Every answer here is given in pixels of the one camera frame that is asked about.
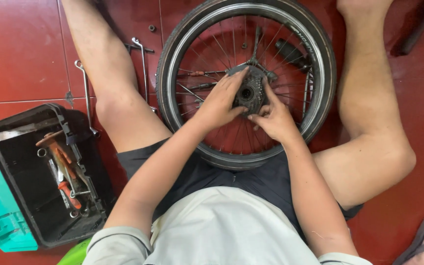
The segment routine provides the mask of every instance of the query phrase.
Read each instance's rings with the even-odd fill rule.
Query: t-handle wrench
[[[88,87],[88,76],[86,75],[86,71],[84,70],[83,63],[81,63],[80,60],[76,60],[74,62],[74,66],[83,71],[84,93],[86,96],[86,113],[88,114],[88,124],[90,125],[90,130],[93,133],[94,137],[99,137],[101,134],[93,128],[93,125],[91,123],[91,99],[90,89]]]
[[[145,81],[145,101],[148,104],[148,86],[146,84],[147,81],[146,81],[146,67],[145,67],[145,49],[143,48],[143,45],[140,44],[140,41],[137,38],[133,37],[132,42],[135,43],[137,46],[139,46],[142,51],[143,79]],[[156,109],[154,107],[150,106],[150,108],[152,109],[153,112],[156,113]]]

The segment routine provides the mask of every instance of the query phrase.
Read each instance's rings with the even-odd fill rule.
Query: toolbox
[[[6,252],[52,248],[91,237],[103,227],[116,200],[84,113],[44,104],[0,120],[0,134],[34,124],[36,130],[0,140],[0,190],[6,193],[0,196],[0,219],[11,217],[11,222],[18,224],[5,229],[12,247],[5,247],[0,240],[0,248]],[[66,177],[72,193],[68,189],[64,194],[60,188],[57,178],[61,166],[52,150],[38,144],[46,143],[49,135],[56,136],[59,148],[64,150],[63,160],[74,165],[71,174],[64,168],[62,180],[64,175],[73,174],[82,180]],[[81,188],[75,190],[74,181]],[[79,208],[73,208],[73,200],[82,202]],[[26,240],[19,241],[18,248],[15,237],[21,233],[19,240],[24,236]]]

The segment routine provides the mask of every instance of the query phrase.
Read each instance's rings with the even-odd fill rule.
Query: red tile floor
[[[150,101],[154,95],[157,62],[162,45],[174,26],[200,0],[148,1],[107,0],[116,33],[129,41],[133,36],[156,51],[147,54]],[[345,27],[335,9],[335,0],[302,0],[321,21],[332,39],[338,69],[345,50]],[[402,33],[413,23],[418,0],[395,0],[385,24],[385,43],[389,51]],[[158,30],[151,33],[149,25]],[[65,15],[57,0],[0,0],[0,119],[45,102],[85,111],[81,72]],[[136,69],[142,69],[141,54],[132,52]],[[374,265],[389,265],[410,243],[424,217],[424,34],[409,56],[392,57],[394,83],[402,122],[413,149],[417,165],[401,183],[366,203],[349,226],[359,254]],[[138,81],[143,75],[138,72]],[[65,98],[73,97],[70,104]],[[347,141],[336,108],[310,147],[318,151]],[[99,148],[119,194],[126,183],[115,150],[103,133]],[[34,252],[3,253],[0,264],[54,265],[70,246]]]

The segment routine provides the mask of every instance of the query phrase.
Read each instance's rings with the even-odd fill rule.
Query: black cylindrical tool
[[[276,41],[274,47],[278,50],[285,61],[297,67],[302,73],[306,74],[310,69],[310,64],[307,58],[303,55],[296,46],[288,43],[284,39]]]

